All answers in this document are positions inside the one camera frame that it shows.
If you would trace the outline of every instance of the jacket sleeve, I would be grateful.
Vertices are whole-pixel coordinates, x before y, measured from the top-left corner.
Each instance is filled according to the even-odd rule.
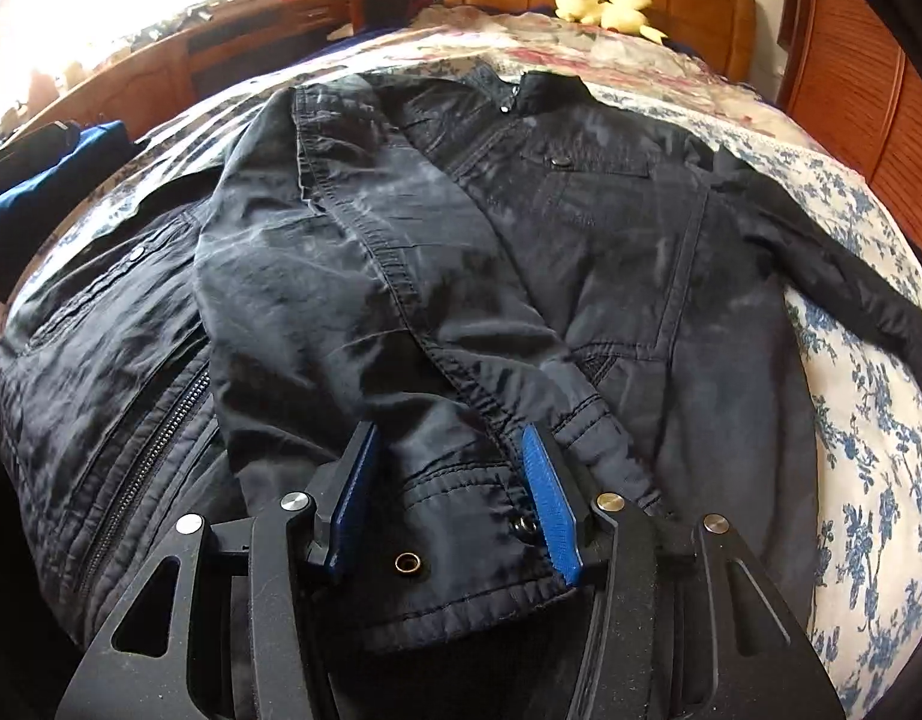
[[[742,174],[744,238],[768,248],[795,288],[848,330],[904,360],[922,391],[922,309],[834,241],[776,181]]]

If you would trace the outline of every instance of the metal grommet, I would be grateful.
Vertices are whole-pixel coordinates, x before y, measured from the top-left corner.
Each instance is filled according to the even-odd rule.
[[[395,571],[409,577],[421,571],[421,556],[414,552],[402,552],[395,557]]]
[[[191,533],[200,531],[200,526],[205,523],[205,519],[200,514],[184,514],[184,517],[178,520],[174,526],[178,533],[184,533],[184,536],[190,536]]]
[[[710,533],[717,533],[718,536],[721,536],[731,530],[731,523],[722,514],[707,514],[704,517],[704,528]]]
[[[537,541],[537,523],[531,517],[525,517],[521,514],[510,521],[510,526],[515,532],[515,536],[525,544],[533,544]]]
[[[624,498],[617,493],[601,493],[597,496],[597,508],[602,512],[620,512],[624,508]]]
[[[301,512],[311,503],[311,498],[307,493],[287,493],[281,498],[281,509],[285,512]]]

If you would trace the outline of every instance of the black metal clamp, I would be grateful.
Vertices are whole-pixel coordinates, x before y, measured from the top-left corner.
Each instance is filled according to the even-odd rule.
[[[94,638],[56,720],[205,720],[223,686],[224,579],[247,576],[262,720],[334,720],[310,620],[311,593],[340,579],[363,525],[377,429],[362,422],[339,461],[257,517],[185,514]],[[162,630],[152,621],[163,620]]]
[[[257,517],[181,517],[91,643],[56,720],[216,716],[233,576],[250,583],[257,716],[336,720],[310,600],[349,566],[377,445],[363,422],[339,461]],[[523,461],[555,569],[594,586],[568,720],[843,718],[810,642],[726,519],[652,519],[594,488],[539,426],[524,431]]]
[[[725,517],[683,526],[599,493],[541,426],[524,431],[522,458],[555,568],[595,587],[568,720],[843,718],[810,641]]]

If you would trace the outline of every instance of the blue rubber pad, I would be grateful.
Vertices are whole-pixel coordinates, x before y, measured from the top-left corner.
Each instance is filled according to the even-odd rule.
[[[581,578],[581,553],[578,551],[577,522],[560,486],[551,459],[534,425],[524,429],[521,459],[534,507],[540,519],[541,533],[547,543],[551,562],[568,586],[577,586]]]
[[[358,425],[355,437],[361,439],[357,458],[331,523],[331,549],[326,568],[335,579],[347,573],[360,541],[368,509],[368,488],[373,480],[380,448],[379,434],[374,424]]]

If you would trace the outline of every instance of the jacket collar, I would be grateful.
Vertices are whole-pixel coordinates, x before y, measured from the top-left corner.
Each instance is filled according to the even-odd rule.
[[[505,113],[531,116],[563,105],[590,103],[594,100],[579,76],[531,70],[518,83],[507,83],[491,66],[479,62],[460,79],[493,100]]]

